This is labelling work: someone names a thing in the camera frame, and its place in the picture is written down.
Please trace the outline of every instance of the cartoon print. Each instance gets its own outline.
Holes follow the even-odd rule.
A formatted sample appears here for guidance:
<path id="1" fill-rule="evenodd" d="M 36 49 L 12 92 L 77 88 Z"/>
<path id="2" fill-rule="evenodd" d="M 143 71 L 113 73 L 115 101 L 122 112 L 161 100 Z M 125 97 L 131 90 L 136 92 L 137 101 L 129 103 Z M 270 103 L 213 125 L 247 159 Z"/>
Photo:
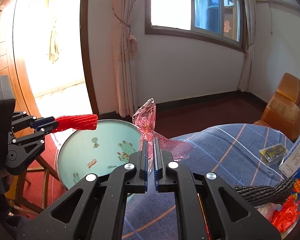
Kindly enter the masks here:
<path id="1" fill-rule="evenodd" d="M 117 155 L 119 155 L 118 158 L 119 158 L 120 161 L 123 161 L 123 162 L 126 162 L 126 163 L 129 162 L 130 155 L 127 155 L 126 153 L 121 154 L 119 152 L 117 152 Z"/>
<path id="2" fill-rule="evenodd" d="M 94 164 L 96 164 L 96 163 L 97 163 L 97 160 L 96 160 L 96 159 L 93 159 L 91 162 L 89 162 L 89 163 L 87 164 L 87 166 L 88 166 L 88 168 L 91 168 L 92 165 L 94 165 Z"/>
<path id="3" fill-rule="evenodd" d="M 93 137 L 91 141 L 94 143 L 94 145 L 93 145 L 94 148 L 97 148 L 100 145 L 97 143 L 97 141 L 98 141 L 97 137 Z"/>
<path id="4" fill-rule="evenodd" d="M 118 144 L 122 149 L 122 154 L 117 152 L 119 155 L 118 158 L 120 161 L 129 162 L 130 154 L 134 153 L 136 150 L 133 148 L 132 143 L 127 143 L 126 141 L 122 141 L 122 143 Z"/>
<path id="5" fill-rule="evenodd" d="M 79 173 L 77 173 L 77 172 L 74 173 L 74 174 L 73 174 L 73 177 L 74 177 L 74 179 L 73 179 L 74 184 L 77 184 L 77 182 L 80 180 L 80 179 L 79 179 Z"/>

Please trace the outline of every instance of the window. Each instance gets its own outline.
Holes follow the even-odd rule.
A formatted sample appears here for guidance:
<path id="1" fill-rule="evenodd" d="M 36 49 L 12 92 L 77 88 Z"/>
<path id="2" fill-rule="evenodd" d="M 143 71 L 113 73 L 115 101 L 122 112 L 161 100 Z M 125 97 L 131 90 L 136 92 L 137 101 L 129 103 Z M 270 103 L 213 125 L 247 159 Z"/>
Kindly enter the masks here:
<path id="1" fill-rule="evenodd" d="M 207 40 L 240 50 L 242 16 L 242 0 L 146 0 L 146 33 Z"/>

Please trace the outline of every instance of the pink curtain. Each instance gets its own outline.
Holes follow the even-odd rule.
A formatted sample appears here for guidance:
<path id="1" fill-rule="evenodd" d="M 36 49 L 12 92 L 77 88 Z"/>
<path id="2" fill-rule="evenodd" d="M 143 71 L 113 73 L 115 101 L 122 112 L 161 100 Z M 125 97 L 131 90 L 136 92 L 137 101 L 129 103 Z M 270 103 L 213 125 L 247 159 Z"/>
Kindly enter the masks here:
<path id="1" fill-rule="evenodd" d="M 253 71 L 254 38 L 256 35 L 256 0 L 244 0 L 244 5 L 247 18 L 248 48 L 245 53 L 238 88 L 240 91 L 249 92 Z"/>
<path id="2" fill-rule="evenodd" d="M 138 0 L 112 0 L 114 12 L 113 57 L 117 91 L 117 113 L 133 116 L 138 109 L 136 70 L 134 56 L 136 38 L 132 35 L 130 21 Z"/>

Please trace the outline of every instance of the curtain tie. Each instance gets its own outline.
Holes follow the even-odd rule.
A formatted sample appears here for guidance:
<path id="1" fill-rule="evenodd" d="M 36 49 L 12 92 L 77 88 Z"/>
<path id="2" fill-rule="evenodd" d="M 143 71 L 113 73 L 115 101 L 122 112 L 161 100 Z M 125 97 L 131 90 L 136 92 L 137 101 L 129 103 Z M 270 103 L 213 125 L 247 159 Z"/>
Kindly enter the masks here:
<path id="1" fill-rule="evenodd" d="M 114 8 L 112 7 L 114 16 L 124 25 L 125 28 L 129 29 L 129 36 L 128 36 L 128 41 L 129 41 L 129 52 L 132 54 L 132 56 L 134 56 L 134 54 L 137 52 L 137 39 L 135 38 L 135 36 L 132 35 L 131 32 L 131 25 L 125 23 L 123 20 L 121 20 L 115 13 Z"/>

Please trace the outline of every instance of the window pane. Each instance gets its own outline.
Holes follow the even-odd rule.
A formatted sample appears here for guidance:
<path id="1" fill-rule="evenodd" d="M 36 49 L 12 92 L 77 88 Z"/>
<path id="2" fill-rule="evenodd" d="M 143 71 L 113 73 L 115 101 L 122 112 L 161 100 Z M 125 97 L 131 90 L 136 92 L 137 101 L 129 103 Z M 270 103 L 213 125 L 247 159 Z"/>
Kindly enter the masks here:
<path id="1" fill-rule="evenodd" d="M 219 33 L 219 0 L 194 0 L 194 26 Z"/>
<path id="2" fill-rule="evenodd" d="M 151 24 L 190 30 L 191 0 L 151 0 Z"/>
<path id="3" fill-rule="evenodd" d="M 223 0 L 224 2 L 224 32 L 223 35 L 239 41 L 240 13 L 238 0 Z"/>

